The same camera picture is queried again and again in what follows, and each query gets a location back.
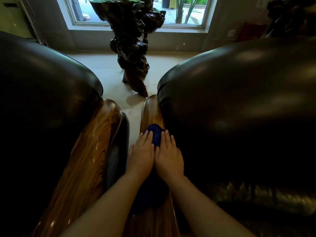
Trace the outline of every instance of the hand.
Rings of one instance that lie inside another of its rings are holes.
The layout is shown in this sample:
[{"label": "hand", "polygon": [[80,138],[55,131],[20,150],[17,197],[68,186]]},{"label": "hand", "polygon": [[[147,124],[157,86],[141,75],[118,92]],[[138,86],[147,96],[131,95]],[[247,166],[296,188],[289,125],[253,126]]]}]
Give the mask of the hand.
[{"label": "hand", "polygon": [[170,186],[170,181],[183,177],[184,162],[173,135],[168,130],[161,133],[160,148],[156,147],[155,167],[158,175]]},{"label": "hand", "polygon": [[131,145],[125,174],[139,179],[140,184],[148,177],[155,161],[155,148],[152,144],[153,132],[140,133],[135,145]]}]

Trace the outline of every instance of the person's left hand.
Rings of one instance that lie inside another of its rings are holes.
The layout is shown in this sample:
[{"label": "person's left hand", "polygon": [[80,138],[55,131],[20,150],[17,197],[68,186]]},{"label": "person's left hand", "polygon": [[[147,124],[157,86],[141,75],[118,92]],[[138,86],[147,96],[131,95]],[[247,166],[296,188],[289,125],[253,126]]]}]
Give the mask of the person's left hand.
[{"label": "person's left hand", "polygon": [[153,132],[148,130],[141,133],[135,143],[131,145],[127,160],[126,174],[139,179],[140,183],[148,177],[155,161],[155,148],[152,144]]}]

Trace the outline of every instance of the wooden armrest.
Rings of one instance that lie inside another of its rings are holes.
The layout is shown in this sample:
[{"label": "wooden armrest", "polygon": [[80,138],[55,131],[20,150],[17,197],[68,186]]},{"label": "wooden armrest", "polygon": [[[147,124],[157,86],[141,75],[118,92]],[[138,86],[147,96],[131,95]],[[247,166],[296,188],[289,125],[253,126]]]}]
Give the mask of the wooden armrest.
[{"label": "wooden armrest", "polygon": [[83,128],[33,236],[59,236],[105,192],[108,150],[122,120],[120,107],[102,99]]},{"label": "wooden armrest", "polygon": [[[144,103],[140,132],[147,129],[150,124],[156,123],[165,128],[160,112],[157,95],[150,96]],[[129,216],[123,237],[180,237],[176,217],[173,209],[171,193],[166,201],[157,209],[148,208],[144,213]]]}]

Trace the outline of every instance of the wall socket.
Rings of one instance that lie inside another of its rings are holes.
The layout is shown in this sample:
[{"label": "wall socket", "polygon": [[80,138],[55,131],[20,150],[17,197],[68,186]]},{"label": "wall socket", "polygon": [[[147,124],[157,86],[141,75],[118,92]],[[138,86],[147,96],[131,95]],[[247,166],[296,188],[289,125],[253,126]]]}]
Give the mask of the wall socket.
[{"label": "wall socket", "polygon": [[269,3],[270,1],[271,1],[271,0],[258,0],[258,1],[257,1],[257,4],[256,4],[256,8],[260,8],[260,9],[267,8],[268,3]]},{"label": "wall socket", "polygon": [[235,30],[230,30],[230,31],[228,32],[227,37],[233,37],[234,35],[235,35]]}]

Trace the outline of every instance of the outdoor pavement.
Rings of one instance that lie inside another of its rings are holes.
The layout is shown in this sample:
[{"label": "outdoor pavement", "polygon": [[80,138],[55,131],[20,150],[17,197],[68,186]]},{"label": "outdoor pavement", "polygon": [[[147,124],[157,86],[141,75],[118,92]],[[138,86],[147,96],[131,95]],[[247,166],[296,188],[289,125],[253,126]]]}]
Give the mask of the outdoor pavement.
[{"label": "outdoor pavement", "polygon": [[[90,23],[103,23],[103,21],[100,20],[100,18],[97,16],[95,11],[93,10],[91,4],[89,1],[87,3],[85,0],[78,0],[79,5],[82,11],[83,15],[89,15],[90,19],[87,22]],[[168,8],[162,8],[161,7],[162,3],[159,2],[154,2],[154,7],[157,8],[158,10],[165,10],[166,11],[166,19],[164,24],[174,24],[175,19],[176,19],[176,10],[175,9],[168,9]],[[182,23],[184,24],[185,22],[185,17],[188,13],[189,9],[184,7],[183,8],[183,18],[182,18]],[[194,8],[191,16],[188,20],[188,25],[201,25],[202,20],[204,16],[204,9],[196,9]]]}]

